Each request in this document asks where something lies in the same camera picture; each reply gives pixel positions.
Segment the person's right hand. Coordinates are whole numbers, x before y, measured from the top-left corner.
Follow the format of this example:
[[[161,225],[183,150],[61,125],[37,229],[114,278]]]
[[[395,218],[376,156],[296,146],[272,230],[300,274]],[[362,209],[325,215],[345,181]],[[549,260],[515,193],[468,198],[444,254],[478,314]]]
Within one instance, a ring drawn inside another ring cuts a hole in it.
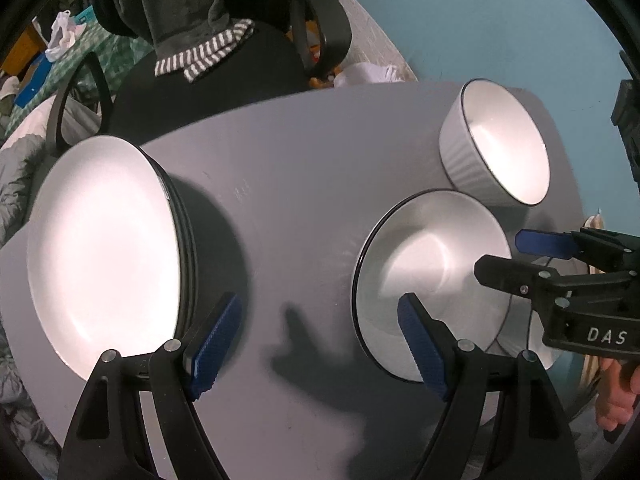
[[[626,425],[634,414],[639,395],[639,367],[630,368],[613,359],[600,359],[596,421],[606,431]]]

